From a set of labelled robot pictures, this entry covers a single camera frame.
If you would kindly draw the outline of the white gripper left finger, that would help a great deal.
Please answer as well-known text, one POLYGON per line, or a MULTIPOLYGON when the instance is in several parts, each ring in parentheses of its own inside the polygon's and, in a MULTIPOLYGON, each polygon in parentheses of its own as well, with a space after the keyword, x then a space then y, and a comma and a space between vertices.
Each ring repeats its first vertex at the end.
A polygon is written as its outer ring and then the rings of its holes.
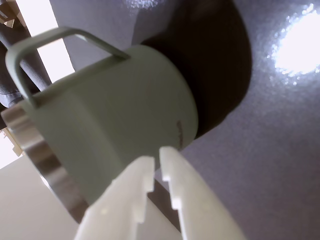
POLYGON ((131 162, 85 211, 76 240, 135 240, 145 221, 147 195, 154 191, 155 159, 131 162))

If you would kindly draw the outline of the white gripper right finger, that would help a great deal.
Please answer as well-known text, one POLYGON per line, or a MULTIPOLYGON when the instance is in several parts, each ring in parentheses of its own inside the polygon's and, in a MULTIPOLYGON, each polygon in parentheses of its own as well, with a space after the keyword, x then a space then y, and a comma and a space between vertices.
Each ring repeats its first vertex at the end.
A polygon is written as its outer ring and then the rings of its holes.
POLYGON ((246 239, 227 208, 178 150, 161 147, 159 160, 184 240, 246 239))

